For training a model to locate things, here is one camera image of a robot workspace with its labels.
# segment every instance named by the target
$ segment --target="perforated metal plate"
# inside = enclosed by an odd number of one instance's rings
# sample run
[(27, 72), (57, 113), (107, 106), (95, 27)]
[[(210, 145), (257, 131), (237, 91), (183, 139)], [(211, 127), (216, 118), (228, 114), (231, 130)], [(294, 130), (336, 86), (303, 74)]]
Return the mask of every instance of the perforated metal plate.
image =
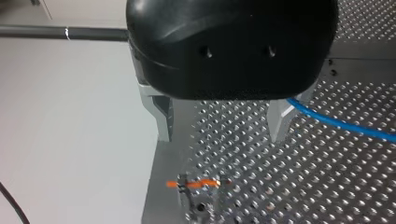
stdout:
[[(311, 108), (396, 132), (396, 85), (321, 81)], [(188, 172), (226, 174), (225, 223), (396, 223), (396, 145), (300, 115), (273, 144), (267, 102), (201, 102)], [(202, 189), (195, 195), (210, 192)]]
[(394, 0), (339, 0), (336, 41), (386, 42), (396, 36)]
[[(339, 6), (331, 60), (322, 69), (336, 77), (319, 82), (308, 106), (395, 133), (396, 1)], [(177, 192), (164, 186), (184, 173), (232, 180), (220, 209), (210, 211), (215, 223), (396, 223), (396, 144), (303, 115), (273, 144), (268, 102), (174, 102), (174, 139), (157, 147), (143, 223), (186, 222)], [(210, 203), (219, 196), (213, 192), (197, 190), (194, 200)]]

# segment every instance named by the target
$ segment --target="blue hose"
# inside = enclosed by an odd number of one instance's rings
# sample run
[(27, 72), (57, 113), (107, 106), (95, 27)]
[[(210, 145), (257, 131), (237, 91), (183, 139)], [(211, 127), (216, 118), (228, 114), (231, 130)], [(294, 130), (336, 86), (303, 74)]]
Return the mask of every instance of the blue hose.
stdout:
[(380, 132), (380, 131), (377, 131), (374, 129), (361, 127), (359, 125), (345, 123), (338, 119), (329, 118), (327, 116), (321, 115), (321, 114), (307, 108), (304, 105), (301, 105), (297, 100), (292, 99), (292, 98), (289, 98), (288, 102), (289, 102), (289, 104), (293, 105), (296, 109), (300, 110), (303, 114), (306, 114), (313, 119), (317, 119), (324, 123), (327, 123), (327, 124), (330, 124), (333, 126), (338, 126), (342, 129), (349, 130), (352, 132), (364, 133), (364, 134), (370, 135), (372, 137), (386, 139), (390, 142), (396, 142), (396, 134), (384, 133), (384, 132)]

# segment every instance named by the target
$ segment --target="black cable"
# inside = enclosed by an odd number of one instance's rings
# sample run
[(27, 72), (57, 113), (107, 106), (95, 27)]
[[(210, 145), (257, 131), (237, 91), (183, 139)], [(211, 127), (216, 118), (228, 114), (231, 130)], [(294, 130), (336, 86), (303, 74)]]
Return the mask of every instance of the black cable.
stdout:
[(128, 41), (128, 30), (68, 26), (0, 25), (0, 37)]
[(15, 209), (15, 212), (17, 212), (18, 216), (20, 217), (21, 221), (23, 224), (30, 224), (29, 219), (27, 219), (26, 215), (23, 213), (22, 209), (20, 206), (17, 204), (15, 199), (12, 197), (12, 195), (8, 192), (8, 190), (4, 187), (4, 185), (0, 182), (0, 192), (4, 195), (4, 197), (7, 199), (9, 204)]

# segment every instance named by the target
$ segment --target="hole pattern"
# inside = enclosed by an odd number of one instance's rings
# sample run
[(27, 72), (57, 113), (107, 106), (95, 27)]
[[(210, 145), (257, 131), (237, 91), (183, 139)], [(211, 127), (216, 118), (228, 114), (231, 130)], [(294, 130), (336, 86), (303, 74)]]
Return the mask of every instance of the hole pattern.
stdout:
[[(320, 81), (308, 106), (347, 122), (396, 132), (396, 84)], [(396, 144), (298, 115), (272, 143), (266, 101), (196, 105), (187, 172), (226, 175), (218, 211), (235, 223), (396, 223)], [(193, 195), (211, 194), (208, 188)]]
[(396, 1), (339, 0), (335, 41), (389, 41), (396, 36)]

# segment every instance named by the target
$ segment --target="orange object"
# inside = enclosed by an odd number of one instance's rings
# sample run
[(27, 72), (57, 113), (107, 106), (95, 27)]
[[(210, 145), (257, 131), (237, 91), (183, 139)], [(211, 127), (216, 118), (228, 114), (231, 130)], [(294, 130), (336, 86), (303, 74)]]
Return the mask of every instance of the orange object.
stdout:
[[(189, 189), (201, 189), (204, 185), (208, 185), (209, 187), (218, 187), (220, 182), (218, 180), (202, 179), (197, 182), (188, 182), (186, 187)], [(177, 181), (167, 181), (166, 187), (171, 189), (177, 188)]]

